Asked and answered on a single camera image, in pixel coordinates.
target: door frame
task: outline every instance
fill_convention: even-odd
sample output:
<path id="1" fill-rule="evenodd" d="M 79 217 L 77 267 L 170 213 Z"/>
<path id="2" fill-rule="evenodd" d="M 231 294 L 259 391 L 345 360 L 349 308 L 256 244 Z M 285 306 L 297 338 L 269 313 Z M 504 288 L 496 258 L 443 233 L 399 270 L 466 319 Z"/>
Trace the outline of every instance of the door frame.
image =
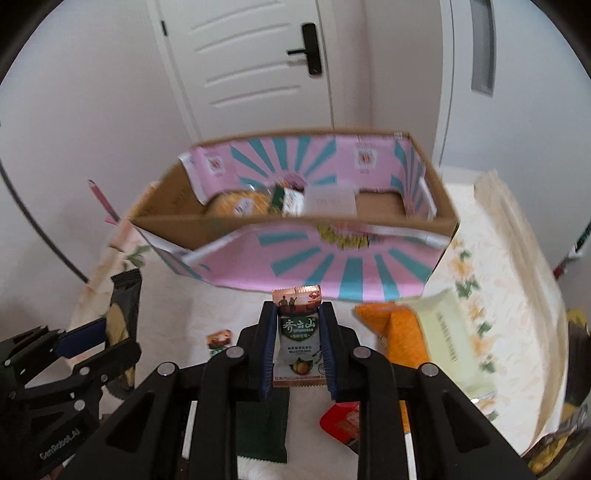
<path id="1" fill-rule="evenodd" d="M 170 43 L 164 35 L 162 11 L 160 9 L 159 0 L 147 0 L 148 12 L 152 28 L 154 29 L 154 36 L 156 37 L 156 44 L 160 57 L 162 58 L 164 70 L 170 81 L 170 86 L 173 90 L 174 99 L 177 102 L 178 110 L 183 119 L 183 123 L 187 128 L 191 142 L 200 143 L 203 141 L 203 136 L 199 131 L 199 126 L 196 119 L 193 117 L 186 98 L 183 82 L 178 74 L 177 66 L 174 62 L 174 56 Z M 346 127 L 345 116 L 345 90 L 342 82 L 342 61 L 340 55 L 339 42 L 337 39 L 337 28 L 335 20 L 335 12 L 333 9 L 333 0 L 316 0 L 316 8 L 320 20 L 320 29 L 322 38 L 324 39 L 324 65 L 326 66 L 326 80 L 329 90 L 329 102 L 333 127 Z"/>

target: pink pencil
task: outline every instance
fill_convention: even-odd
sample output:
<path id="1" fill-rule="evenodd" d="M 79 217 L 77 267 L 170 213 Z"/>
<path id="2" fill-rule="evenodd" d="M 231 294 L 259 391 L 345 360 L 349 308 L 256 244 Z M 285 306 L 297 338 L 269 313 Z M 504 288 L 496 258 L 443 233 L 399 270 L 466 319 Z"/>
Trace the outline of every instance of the pink pencil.
<path id="1" fill-rule="evenodd" d="M 117 213 L 115 212 L 115 209 L 109 203 L 109 201 L 106 199 L 105 195 L 103 195 L 103 192 L 101 192 L 99 186 L 90 179 L 88 180 L 88 186 L 90 187 L 90 190 L 92 191 L 92 193 L 95 194 L 96 199 L 100 202 L 100 204 L 103 206 L 103 208 L 109 214 L 109 216 L 113 219 L 113 221 L 115 221 L 115 223 L 118 223 L 119 220 L 121 220 L 121 217 L 119 217 L 119 215 L 117 215 Z"/>

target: yellow package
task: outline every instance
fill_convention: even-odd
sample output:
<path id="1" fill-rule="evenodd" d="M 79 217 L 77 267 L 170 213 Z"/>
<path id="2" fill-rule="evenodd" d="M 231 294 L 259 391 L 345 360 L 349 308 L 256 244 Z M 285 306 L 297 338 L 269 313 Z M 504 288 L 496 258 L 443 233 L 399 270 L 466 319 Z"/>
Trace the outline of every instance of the yellow package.
<path id="1" fill-rule="evenodd" d="M 211 202 L 207 215 L 216 217 L 267 215 L 270 205 L 271 193 L 266 190 L 221 193 Z"/>
<path id="2" fill-rule="evenodd" d="M 433 297 L 360 305 L 355 307 L 355 312 L 382 338 L 390 362 L 411 368 L 433 362 L 476 402 L 496 394 L 490 377 L 479 369 L 462 312 L 451 290 Z M 404 431 L 409 432 L 404 402 L 400 409 Z"/>

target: white wall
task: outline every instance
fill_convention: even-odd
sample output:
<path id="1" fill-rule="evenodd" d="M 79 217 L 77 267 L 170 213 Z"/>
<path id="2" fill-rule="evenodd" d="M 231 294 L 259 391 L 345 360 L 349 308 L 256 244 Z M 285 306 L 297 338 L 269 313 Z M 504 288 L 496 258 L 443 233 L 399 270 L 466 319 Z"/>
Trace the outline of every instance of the white wall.
<path id="1" fill-rule="evenodd" d="M 335 127 L 372 124 L 371 62 L 363 0 L 318 0 Z"/>
<path id="2" fill-rule="evenodd" d="M 497 169 L 549 263 L 591 217 L 591 81 L 566 40 L 529 0 L 493 0 L 492 97 L 472 92 L 470 2 L 452 0 L 455 65 L 443 166 Z"/>
<path id="3" fill-rule="evenodd" d="M 365 0 L 374 127 L 410 131 L 433 151 L 443 37 L 439 0 Z"/>
<path id="4" fill-rule="evenodd" d="M 113 227 L 96 181 L 125 213 L 190 144 L 146 0 L 64 0 L 0 85 L 0 156 L 41 226 L 89 275 Z M 0 184 L 0 338 L 68 325 L 83 285 Z"/>

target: red snack package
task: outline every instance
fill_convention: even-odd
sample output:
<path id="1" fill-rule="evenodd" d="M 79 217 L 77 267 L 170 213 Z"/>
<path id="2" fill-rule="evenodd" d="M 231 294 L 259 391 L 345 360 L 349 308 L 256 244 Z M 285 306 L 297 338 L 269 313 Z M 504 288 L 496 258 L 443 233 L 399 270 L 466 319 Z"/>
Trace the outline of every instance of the red snack package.
<path id="1" fill-rule="evenodd" d="M 359 402 L 335 403 L 322 415 L 320 428 L 359 453 Z"/>

